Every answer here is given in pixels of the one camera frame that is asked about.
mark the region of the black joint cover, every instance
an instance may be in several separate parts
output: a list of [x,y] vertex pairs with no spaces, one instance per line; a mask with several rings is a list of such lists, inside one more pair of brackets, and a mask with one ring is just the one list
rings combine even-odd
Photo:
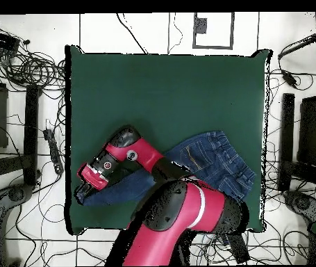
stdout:
[[217,234],[242,233],[249,222],[248,207],[244,202],[238,203],[226,196],[222,216],[213,232]]
[[185,201],[188,185],[184,181],[163,184],[153,195],[144,224],[154,231],[168,230],[178,218]]
[[131,125],[125,125],[115,132],[109,141],[114,147],[128,147],[141,138],[139,132]]

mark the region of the blue jeans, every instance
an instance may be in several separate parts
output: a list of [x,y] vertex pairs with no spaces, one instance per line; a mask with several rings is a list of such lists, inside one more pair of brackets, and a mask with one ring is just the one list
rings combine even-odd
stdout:
[[[238,201],[251,190],[256,176],[238,156],[222,131],[193,136],[164,155],[170,161],[188,167],[198,179]],[[84,206],[140,201],[154,184],[151,174],[145,169],[139,169],[84,200],[78,198]]]

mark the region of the jeans pocket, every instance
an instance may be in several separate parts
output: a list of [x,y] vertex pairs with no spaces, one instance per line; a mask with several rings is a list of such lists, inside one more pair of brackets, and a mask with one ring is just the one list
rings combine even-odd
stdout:
[[208,158],[200,140],[190,143],[180,151],[181,164],[190,169],[192,173],[200,171],[213,162]]
[[237,183],[233,177],[225,177],[221,181],[218,190],[235,200],[241,200],[244,197],[244,193],[241,191],[239,183]]

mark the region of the electronic device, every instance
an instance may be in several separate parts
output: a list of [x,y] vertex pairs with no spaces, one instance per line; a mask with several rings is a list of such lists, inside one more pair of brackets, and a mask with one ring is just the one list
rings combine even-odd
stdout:
[[19,39],[12,37],[10,35],[6,35],[3,33],[0,33],[0,48],[17,52],[19,47]]
[[63,164],[61,163],[58,145],[54,138],[53,132],[50,129],[43,131],[44,139],[48,141],[50,149],[50,159],[54,164],[54,170],[57,175],[61,175],[64,172]]

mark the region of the white stripe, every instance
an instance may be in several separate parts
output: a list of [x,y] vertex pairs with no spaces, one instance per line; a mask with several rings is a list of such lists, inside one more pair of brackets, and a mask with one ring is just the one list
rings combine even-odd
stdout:
[[201,196],[201,206],[199,207],[199,215],[197,215],[196,220],[188,228],[194,227],[201,220],[202,215],[205,211],[205,205],[206,205],[205,194],[196,184],[194,185],[199,189],[199,194]]

